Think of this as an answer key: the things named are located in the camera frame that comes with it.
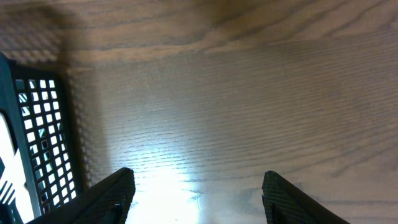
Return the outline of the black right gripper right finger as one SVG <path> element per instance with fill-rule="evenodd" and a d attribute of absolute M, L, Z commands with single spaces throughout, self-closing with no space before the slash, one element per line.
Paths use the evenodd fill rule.
<path fill-rule="evenodd" d="M 264 174 L 262 191 L 267 224 L 348 223 L 273 170 Z"/>

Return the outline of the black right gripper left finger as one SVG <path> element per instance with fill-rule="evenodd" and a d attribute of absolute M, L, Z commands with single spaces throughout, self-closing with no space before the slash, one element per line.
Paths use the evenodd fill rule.
<path fill-rule="evenodd" d="M 33 224 L 124 224 L 136 192 L 133 170 L 123 167 Z"/>

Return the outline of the white plastic fork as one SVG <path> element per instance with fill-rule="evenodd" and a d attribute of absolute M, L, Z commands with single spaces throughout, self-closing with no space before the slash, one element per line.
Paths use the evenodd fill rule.
<path fill-rule="evenodd" d="M 1 174 L 1 203 L 15 203 L 22 223 L 34 219 L 32 203 L 27 187 L 20 151 L 14 150 L 12 136 L 6 118 L 1 114 L 1 162 L 4 171 Z"/>

